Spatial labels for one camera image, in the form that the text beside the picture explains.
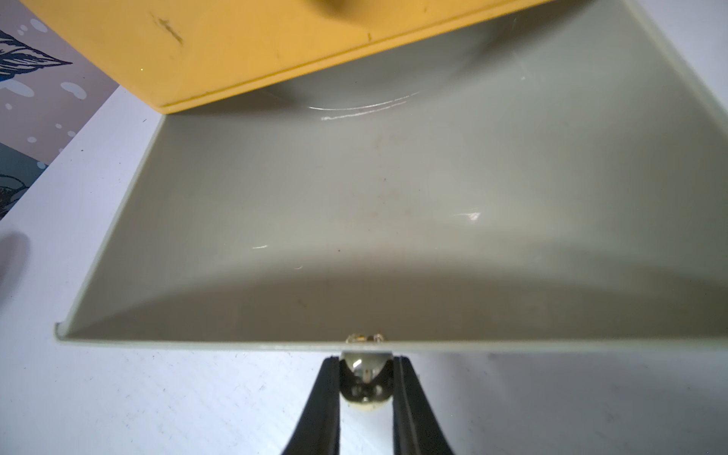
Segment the blue leaf illustration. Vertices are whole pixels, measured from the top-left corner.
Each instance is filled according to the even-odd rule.
[[[0,31],[0,81],[12,79],[16,74],[30,73],[47,66],[70,65],[21,43]]]

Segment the white table surface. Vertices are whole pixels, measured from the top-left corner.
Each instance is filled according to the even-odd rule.
[[[641,3],[728,106],[728,2]],[[160,118],[119,88],[0,222],[0,454],[278,454],[290,437],[324,353],[53,338]],[[458,454],[728,454],[728,352],[410,357]],[[341,452],[391,453],[391,422],[344,406]]]

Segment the yellow box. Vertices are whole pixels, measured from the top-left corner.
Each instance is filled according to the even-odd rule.
[[[23,0],[170,114],[546,0]]]

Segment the white spots pattern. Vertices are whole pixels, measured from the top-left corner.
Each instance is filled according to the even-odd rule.
[[[37,20],[36,18],[31,19],[31,25],[33,28],[35,28],[37,31],[42,31],[43,33],[48,31],[48,27],[43,25],[43,22],[40,20]]]
[[[60,86],[66,92],[73,93],[76,98],[80,100],[86,99],[86,90],[83,90],[79,85],[74,84],[73,82],[61,82]]]
[[[22,82],[16,81],[15,79],[8,79],[6,81],[0,82],[0,89],[8,89],[16,95],[27,97],[31,97],[36,94],[33,89],[23,84]]]

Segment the gray plastic tray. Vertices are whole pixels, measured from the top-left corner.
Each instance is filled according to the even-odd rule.
[[[59,338],[723,343],[724,112],[632,1],[504,21],[445,75],[372,82],[435,37],[167,116]]]

